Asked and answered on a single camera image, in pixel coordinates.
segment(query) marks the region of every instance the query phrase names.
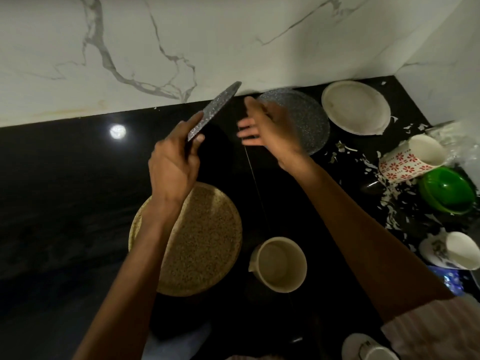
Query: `countertop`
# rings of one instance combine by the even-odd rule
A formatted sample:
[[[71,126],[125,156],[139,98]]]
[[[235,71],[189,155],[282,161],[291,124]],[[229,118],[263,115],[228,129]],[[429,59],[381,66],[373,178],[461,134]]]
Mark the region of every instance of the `countertop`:
[[[394,77],[363,82],[386,97],[398,120],[370,137],[331,123],[327,145],[312,157],[385,226],[388,209],[380,205],[381,191],[365,189],[373,173],[360,159],[377,164],[377,151],[390,151],[428,122]],[[325,87],[298,90],[320,101]],[[130,224],[150,195],[147,160],[155,142],[207,103],[0,129],[0,348],[8,358],[71,357],[127,254]],[[378,314],[303,191],[265,148],[245,148],[236,137],[236,121],[244,116],[243,98],[236,97],[204,128],[198,177],[237,206],[240,256],[204,293],[159,294],[152,333],[169,339],[209,322],[212,333],[197,358],[211,359],[268,352],[339,359],[343,340],[353,332],[385,342]],[[125,126],[125,138],[110,136],[113,124]],[[357,151],[339,152],[339,141]],[[395,205],[401,230],[392,233],[412,250],[427,232],[441,226],[464,230],[478,217],[437,214],[406,193]],[[438,222],[425,216],[432,213]],[[269,290],[247,271],[255,246],[274,236],[296,241],[307,256],[307,278],[291,294]],[[469,280],[467,275],[465,287]]]

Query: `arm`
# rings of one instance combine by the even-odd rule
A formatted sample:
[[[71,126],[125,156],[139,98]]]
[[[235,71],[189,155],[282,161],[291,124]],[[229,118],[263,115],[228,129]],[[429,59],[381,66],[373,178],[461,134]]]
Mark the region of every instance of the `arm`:
[[[284,108],[245,98],[248,117],[239,137],[244,145],[265,145],[308,195],[333,240],[384,322],[450,291],[395,236],[358,206],[301,148]]]
[[[73,360],[140,359],[148,335],[160,267],[183,201],[197,179],[198,135],[185,158],[189,131],[202,113],[180,122],[155,145],[148,161],[152,199],[146,205],[135,245],[123,262],[110,291],[93,319]]]

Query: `person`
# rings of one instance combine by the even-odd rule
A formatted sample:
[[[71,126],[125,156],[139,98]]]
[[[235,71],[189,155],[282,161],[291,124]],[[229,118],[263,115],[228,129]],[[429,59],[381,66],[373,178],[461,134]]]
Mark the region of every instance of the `person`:
[[[382,331],[402,359],[480,359],[480,311],[454,297],[397,238],[364,212],[317,165],[296,136],[286,109],[245,98],[238,137],[263,145],[293,176],[325,222],[359,284],[385,323]],[[199,134],[185,153],[202,112],[181,121],[156,143],[148,161],[152,199],[136,244],[93,319],[73,359],[140,359],[157,294],[160,267],[173,225],[197,179]],[[348,217],[349,224],[342,224]],[[415,272],[405,276],[404,269]]]

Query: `wall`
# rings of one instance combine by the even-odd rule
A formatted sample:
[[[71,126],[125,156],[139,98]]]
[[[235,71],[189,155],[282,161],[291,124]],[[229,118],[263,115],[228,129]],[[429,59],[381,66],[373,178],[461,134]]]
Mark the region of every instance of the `wall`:
[[[461,0],[2,0],[0,126],[395,73]]]
[[[478,142],[479,15],[480,0],[463,0],[395,74],[431,124],[462,121]],[[480,163],[469,161],[464,169],[480,186]]]

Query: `green plastic bowl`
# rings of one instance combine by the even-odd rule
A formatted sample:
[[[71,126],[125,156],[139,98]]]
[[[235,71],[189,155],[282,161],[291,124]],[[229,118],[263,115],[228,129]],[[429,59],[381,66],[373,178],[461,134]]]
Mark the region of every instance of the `green plastic bowl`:
[[[418,183],[418,189],[431,207],[455,215],[466,214],[476,200],[470,183],[455,170],[444,166],[425,174]]]

